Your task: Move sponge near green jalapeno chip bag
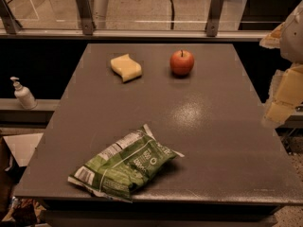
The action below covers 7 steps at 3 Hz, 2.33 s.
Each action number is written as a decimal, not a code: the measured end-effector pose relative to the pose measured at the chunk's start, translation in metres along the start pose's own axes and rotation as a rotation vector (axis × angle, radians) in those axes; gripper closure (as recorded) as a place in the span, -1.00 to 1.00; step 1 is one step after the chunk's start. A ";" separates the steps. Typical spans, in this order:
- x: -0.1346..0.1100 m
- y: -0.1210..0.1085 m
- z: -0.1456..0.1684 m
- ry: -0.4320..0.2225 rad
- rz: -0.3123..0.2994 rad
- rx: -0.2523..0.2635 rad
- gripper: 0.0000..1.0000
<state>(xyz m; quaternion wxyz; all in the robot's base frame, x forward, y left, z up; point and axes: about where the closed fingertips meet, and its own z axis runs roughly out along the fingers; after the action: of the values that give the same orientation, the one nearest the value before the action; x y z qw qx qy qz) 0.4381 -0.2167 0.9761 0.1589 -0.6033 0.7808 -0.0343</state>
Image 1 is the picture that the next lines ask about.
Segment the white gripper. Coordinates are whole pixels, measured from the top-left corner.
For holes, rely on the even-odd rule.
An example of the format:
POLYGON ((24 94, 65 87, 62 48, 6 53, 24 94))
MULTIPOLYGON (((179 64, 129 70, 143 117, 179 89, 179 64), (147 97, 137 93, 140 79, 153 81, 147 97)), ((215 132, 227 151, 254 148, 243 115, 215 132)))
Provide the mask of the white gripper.
MULTIPOLYGON (((303 1, 268 35, 259 45, 268 49, 280 48, 281 57, 303 63, 303 1)), ((268 92, 269 98, 264 104, 264 127, 276 129, 283 125, 303 102, 303 65, 293 64, 286 71, 276 70, 268 92)))

